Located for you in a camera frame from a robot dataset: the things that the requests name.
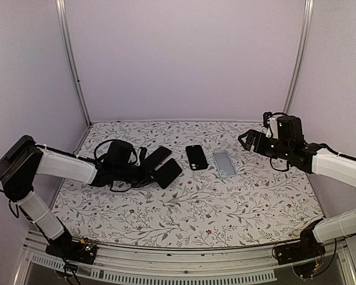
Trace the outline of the light blue phone case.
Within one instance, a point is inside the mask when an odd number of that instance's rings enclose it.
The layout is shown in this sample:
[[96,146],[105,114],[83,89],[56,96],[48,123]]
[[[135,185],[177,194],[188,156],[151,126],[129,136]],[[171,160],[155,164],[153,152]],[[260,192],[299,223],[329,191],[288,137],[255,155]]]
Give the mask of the light blue phone case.
[[215,151],[212,157],[220,178],[231,178],[236,175],[235,167],[227,151]]

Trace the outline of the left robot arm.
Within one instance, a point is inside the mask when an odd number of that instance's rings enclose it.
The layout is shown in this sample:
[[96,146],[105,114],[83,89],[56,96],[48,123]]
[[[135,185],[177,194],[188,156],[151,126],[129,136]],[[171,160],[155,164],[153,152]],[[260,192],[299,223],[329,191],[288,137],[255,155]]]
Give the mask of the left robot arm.
[[24,135],[0,159],[0,192],[17,204],[64,258],[76,253],[76,244],[36,194],[37,178],[71,180],[96,188],[123,182],[140,188],[158,180],[156,169],[170,154],[168,150],[146,154],[145,148],[136,151],[132,144],[117,139],[107,143],[109,149],[104,154],[89,158],[38,144]]

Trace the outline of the black phone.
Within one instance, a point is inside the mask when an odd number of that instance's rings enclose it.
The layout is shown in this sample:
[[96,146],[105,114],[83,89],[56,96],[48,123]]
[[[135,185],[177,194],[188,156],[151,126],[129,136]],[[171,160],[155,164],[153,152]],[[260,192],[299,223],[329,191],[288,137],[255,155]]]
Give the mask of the black phone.
[[157,166],[161,165],[162,162],[171,155],[171,153],[172,151],[170,149],[160,146],[143,160],[142,165],[146,169],[152,171],[156,169]]
[[181,173],[182,168],[177,161],[170,159],[155,171],[154,180],[161,189],[166,189]]

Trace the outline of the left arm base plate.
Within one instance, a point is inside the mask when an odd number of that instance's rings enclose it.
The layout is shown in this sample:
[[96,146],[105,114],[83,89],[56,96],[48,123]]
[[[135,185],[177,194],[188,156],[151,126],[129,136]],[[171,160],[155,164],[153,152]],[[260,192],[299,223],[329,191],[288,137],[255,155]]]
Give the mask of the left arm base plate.
[[51,240],[46,253],[68,261],[93,265],[97,255],[97,246],[91,241]]

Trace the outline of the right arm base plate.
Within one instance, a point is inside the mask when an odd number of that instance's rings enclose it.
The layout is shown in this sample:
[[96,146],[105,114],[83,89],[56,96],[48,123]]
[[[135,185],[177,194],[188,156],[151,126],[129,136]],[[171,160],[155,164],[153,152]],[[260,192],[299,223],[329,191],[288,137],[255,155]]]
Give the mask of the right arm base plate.
[[317,242],[297,241],[293,243],[277,243],[272,249],[272,257],[279,265],[304,261],[310,258],[323,256],[325,247]]

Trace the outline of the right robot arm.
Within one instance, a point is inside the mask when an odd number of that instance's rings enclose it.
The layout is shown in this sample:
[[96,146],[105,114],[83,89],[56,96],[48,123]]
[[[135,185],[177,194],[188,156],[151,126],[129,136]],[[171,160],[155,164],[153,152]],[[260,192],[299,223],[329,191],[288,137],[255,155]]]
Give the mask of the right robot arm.
[[[325,176],[356,188],[356,158],[331,149],[325,143],[307,143],[301,119],[285,113],[263,114],[266,132],[250,129],[239,135],[238,141],[246,151],[269,159],[282,159],[287,167],[308,174]],[[331,218],[312,222],[300,233],[295,254],[307,259],[324,242],[356,235],[356,209]]]

